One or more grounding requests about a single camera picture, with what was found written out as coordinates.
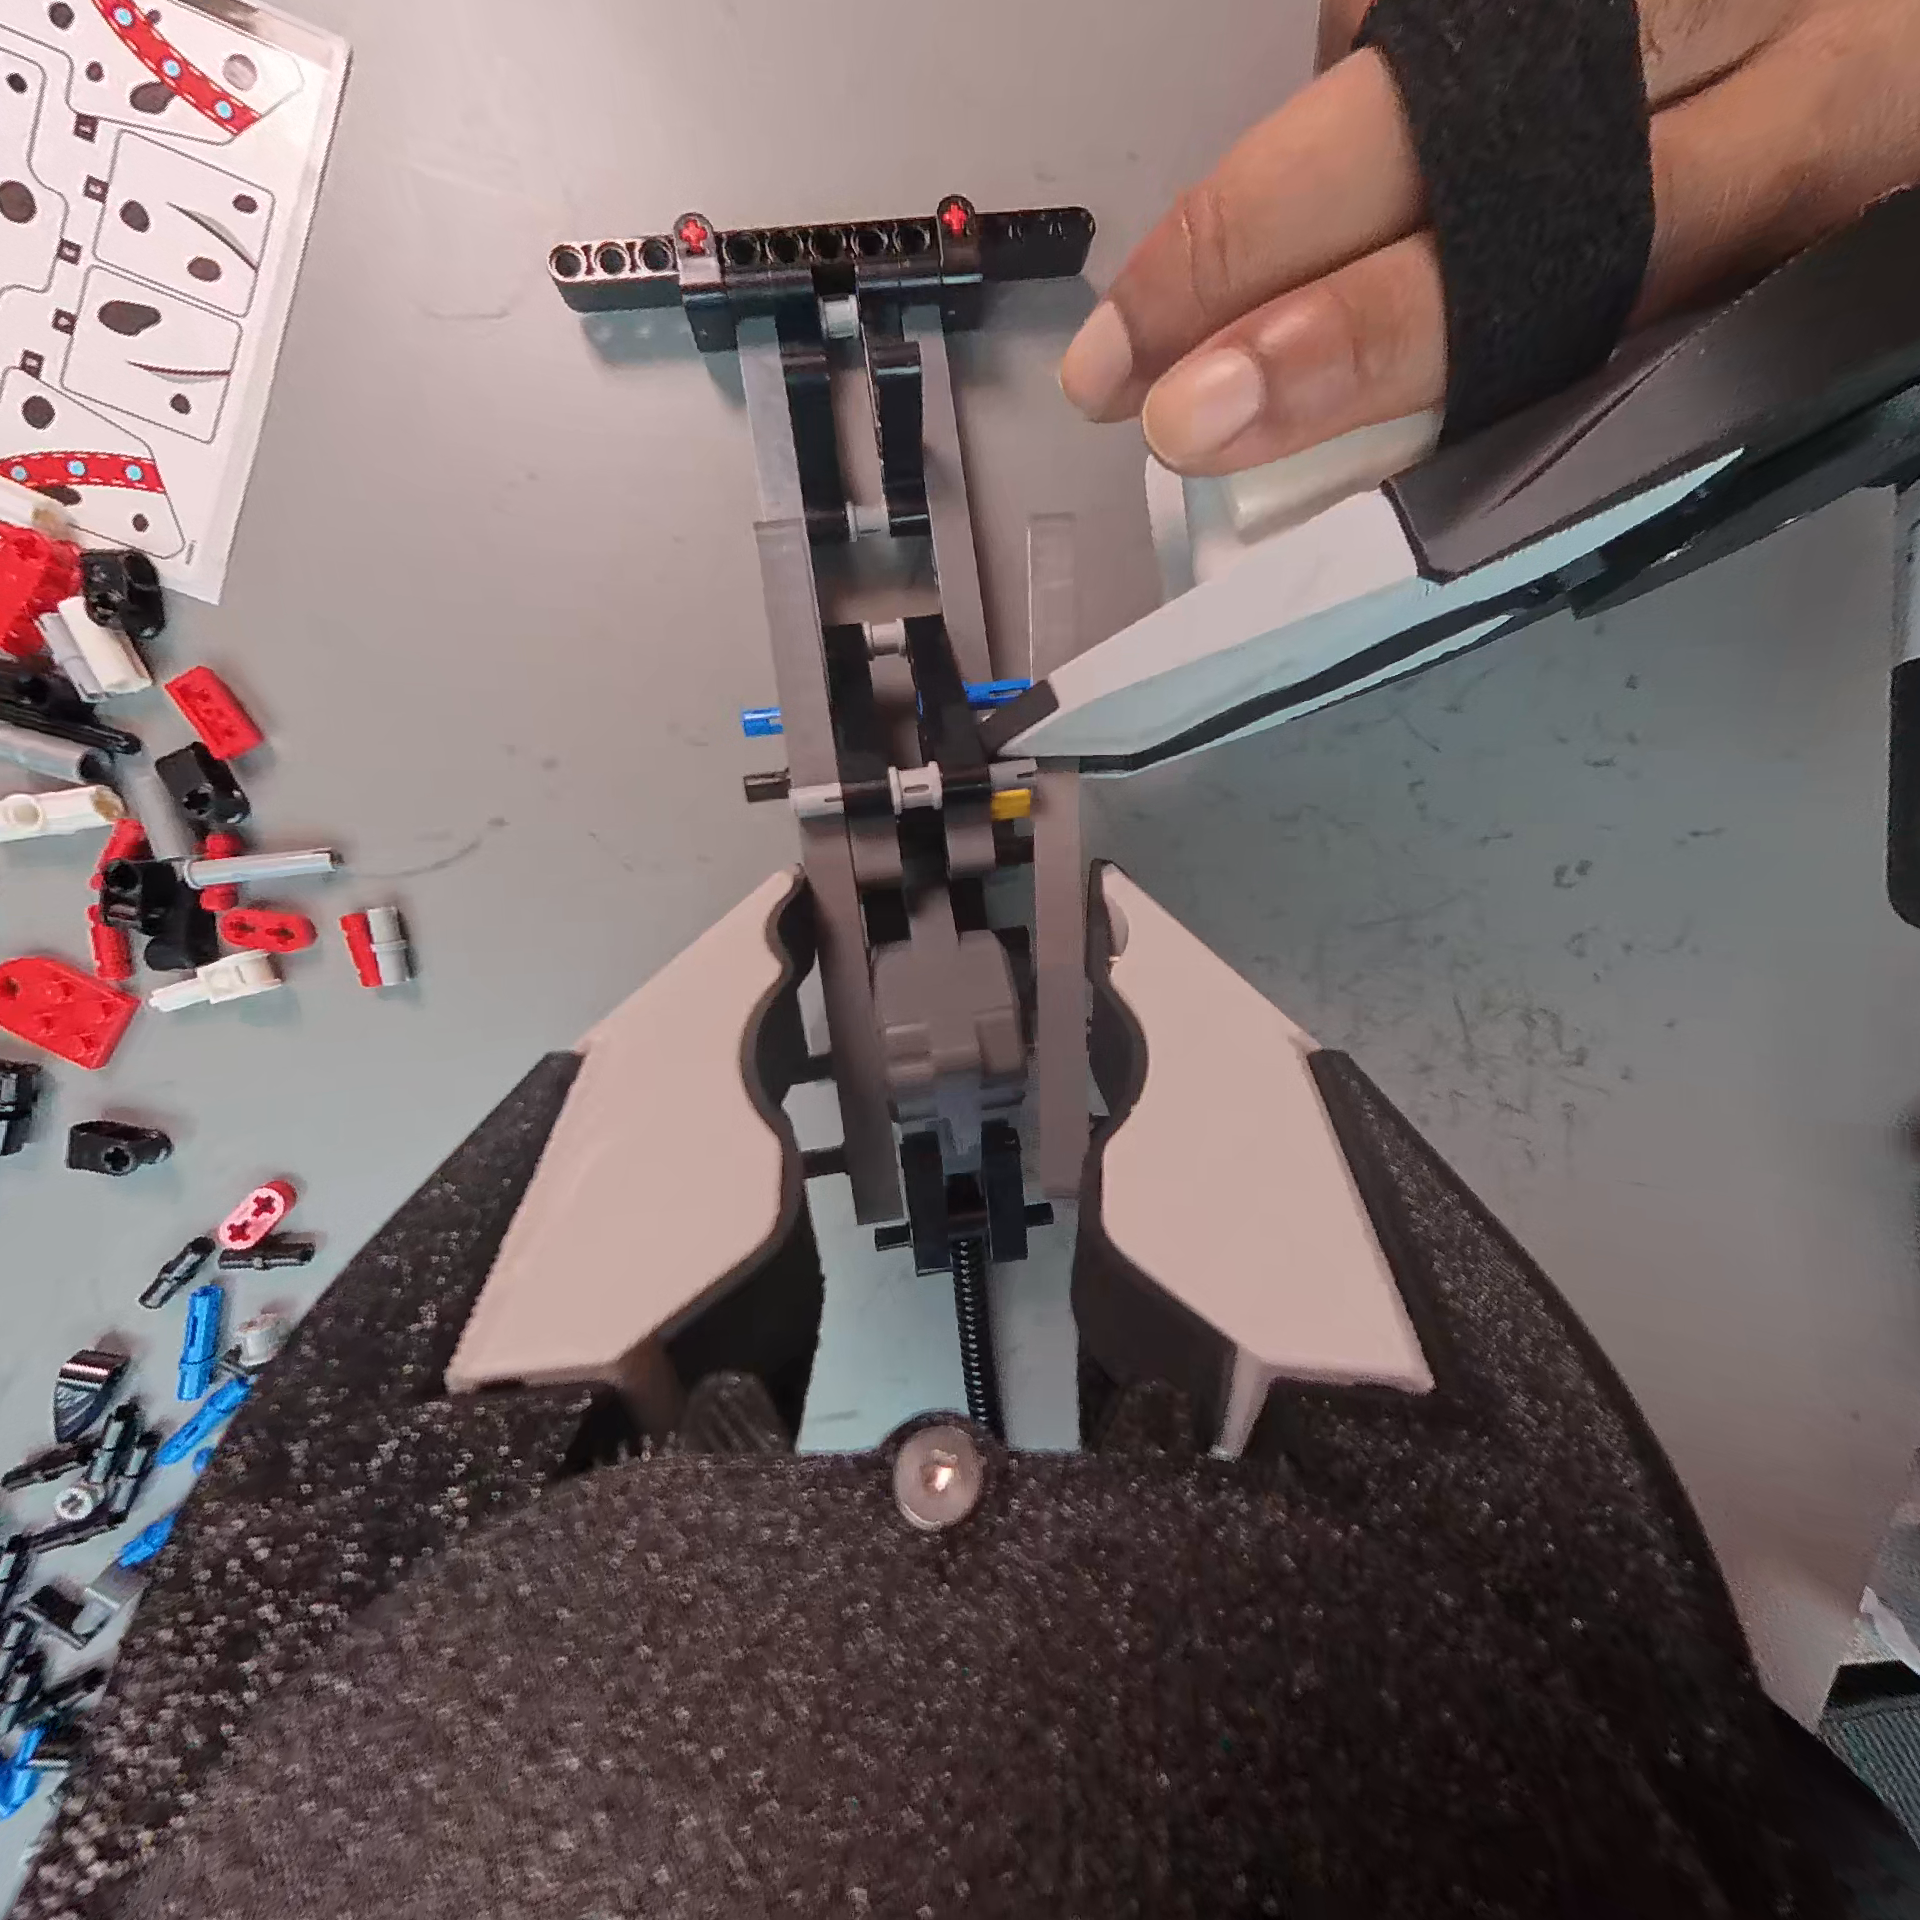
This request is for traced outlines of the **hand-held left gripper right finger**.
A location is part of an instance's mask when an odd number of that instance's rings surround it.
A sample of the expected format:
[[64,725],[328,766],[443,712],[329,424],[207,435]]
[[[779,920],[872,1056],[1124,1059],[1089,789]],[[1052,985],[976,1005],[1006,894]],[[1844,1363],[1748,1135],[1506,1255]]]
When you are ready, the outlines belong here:
[[1331,1053],[1120,867],[1093,870],[1086,930],[1106,1115],[1075,1222],[1081,1357],[1200,1421],[1258,1421],[1279,1386],[1427,1397]]

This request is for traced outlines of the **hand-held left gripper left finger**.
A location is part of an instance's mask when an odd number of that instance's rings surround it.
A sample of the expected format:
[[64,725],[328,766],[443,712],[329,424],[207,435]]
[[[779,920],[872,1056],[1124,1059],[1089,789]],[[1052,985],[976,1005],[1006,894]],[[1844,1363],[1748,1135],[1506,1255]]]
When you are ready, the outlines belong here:
[[443,1369],[443,1391],[610,1386],[682,1412],[694,1337],[772,1282],[772,1342],[809,1355],[822,1272],[786,1099],[808,1064],[813,960],[802,869],[778,869],[600,1021]]

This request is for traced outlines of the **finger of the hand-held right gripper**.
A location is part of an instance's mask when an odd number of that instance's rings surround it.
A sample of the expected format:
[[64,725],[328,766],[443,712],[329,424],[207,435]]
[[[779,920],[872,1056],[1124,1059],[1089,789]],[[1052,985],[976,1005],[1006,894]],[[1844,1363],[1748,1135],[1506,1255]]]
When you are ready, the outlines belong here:
[[988,721],[988,751],[1128,774],[1279,725],[1536,613],[1743,448],[1637,474],[1589,454],[1433,459],[1262,534],[1236,527],[1225,485],[1149,467],[1161,604],[1040,675]]

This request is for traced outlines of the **grey toy brick chassis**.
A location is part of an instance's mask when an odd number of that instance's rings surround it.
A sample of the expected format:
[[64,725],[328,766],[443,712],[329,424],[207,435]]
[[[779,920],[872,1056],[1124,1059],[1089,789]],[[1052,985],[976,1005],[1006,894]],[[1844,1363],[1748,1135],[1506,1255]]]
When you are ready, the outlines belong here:
[[1091,1130],[1075,782],[1014,751],[1016,702],[1078,637],[1075,527],[1023,534],[1022,660],[996,649],[954,340],[1008,286],[1091,255],[1081,205],[962,195],[866,220],[564,238],[577,316],[678,315],[736,366],[779,773],[746,782],[799,838],[844,1173],[876,1243],[954,1290],[963,1407],[1006,1439],[991,1281],[1075,1201]]

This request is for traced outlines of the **pile of blue black pins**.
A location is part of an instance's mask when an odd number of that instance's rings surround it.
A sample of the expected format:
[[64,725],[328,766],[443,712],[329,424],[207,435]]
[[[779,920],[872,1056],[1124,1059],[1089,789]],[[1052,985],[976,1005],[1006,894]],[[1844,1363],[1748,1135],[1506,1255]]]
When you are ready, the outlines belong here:
[[140,1313],[179,1309],[163,1407],[147,1407],[133,1391],[129,1352],[74,1351],[54,1379],[49,1443],[4,1471],[6,1498],[52,1494],[28,1525],[4,1525],[4,1821],[78,1760],[84,1718],[108,1681],[90,1653],[132,1607],[178,1525],[174,1507],[133,1525],[149,1483],[203,1475],[289,1337],[282,1309],[234,1316],[228,1285],[295,1275],[318,1258],[318,1241],[288,1229],[299,1193],[282,1173],[257,1182],[212,1229],[187,1236],[140,1290]]

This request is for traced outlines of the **pile of red white bricks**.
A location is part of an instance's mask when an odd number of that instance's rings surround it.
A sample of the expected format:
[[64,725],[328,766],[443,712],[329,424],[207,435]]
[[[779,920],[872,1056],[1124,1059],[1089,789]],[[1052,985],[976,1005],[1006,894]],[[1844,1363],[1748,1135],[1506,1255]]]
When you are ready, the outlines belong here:
[[156,682],[165,633],[158,564],[82,545],[26,496],[4,502],[4,848],[95,838],[87,957],[4,959],[4,1040],[101,1072],[138,1007],[196,1012],[264,996],[318,942],[262,896],[341,869],[328,848],[251,853],[240,765],[266,735],[223,677]]

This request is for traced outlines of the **grey desk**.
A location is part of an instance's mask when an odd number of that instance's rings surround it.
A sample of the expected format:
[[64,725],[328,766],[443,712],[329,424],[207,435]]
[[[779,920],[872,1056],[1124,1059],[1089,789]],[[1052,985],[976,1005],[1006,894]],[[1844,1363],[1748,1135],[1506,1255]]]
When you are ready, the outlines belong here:
[[[266,733],[286,985],[43,1068],[4,1159],[4,1466],[253,1184],[297,1314],[540,1056],[795,855],[736,374],[675,316],[579,319],[558,241],[1075,202],[1088,283],[954,349],[980,577],[1074,516],[1078,633],[1160,580],[1129,429],[1054,366],[1124,255],[1304,84],[1316,4],[286,4],[347,42],[222,602],[168,664]],[[1534,1255],[1678,1466],[1781,1705],[1813,1716],[1916,1447],[1916,930],[1883,896],[1893,520],[1858,492],[1591,623],[1553,618],[1086,797],[1111,858],[1348,1050]]]

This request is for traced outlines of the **person's right hand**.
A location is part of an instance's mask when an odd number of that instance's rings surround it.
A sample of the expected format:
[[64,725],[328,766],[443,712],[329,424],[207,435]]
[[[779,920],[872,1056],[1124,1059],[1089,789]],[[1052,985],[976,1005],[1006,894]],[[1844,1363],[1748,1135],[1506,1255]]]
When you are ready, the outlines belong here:
[[[1631,4],[1652,228],[1635,333],[1712,307],[1916,186],[1909,2]],[[1346,48],[1132,251],[1059,384],[1139,420],[1182,477],[1302,456],[1435,414],[1443,269],[1380,4],[1326,4]]]

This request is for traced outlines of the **white sticker sheet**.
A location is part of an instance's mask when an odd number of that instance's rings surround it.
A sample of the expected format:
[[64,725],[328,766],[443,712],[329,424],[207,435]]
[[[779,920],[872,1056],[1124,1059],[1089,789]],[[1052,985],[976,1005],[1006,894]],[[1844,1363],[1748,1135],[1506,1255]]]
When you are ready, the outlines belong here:
[[272,4],[2,6],[2,470],[213,606],[347,42]]

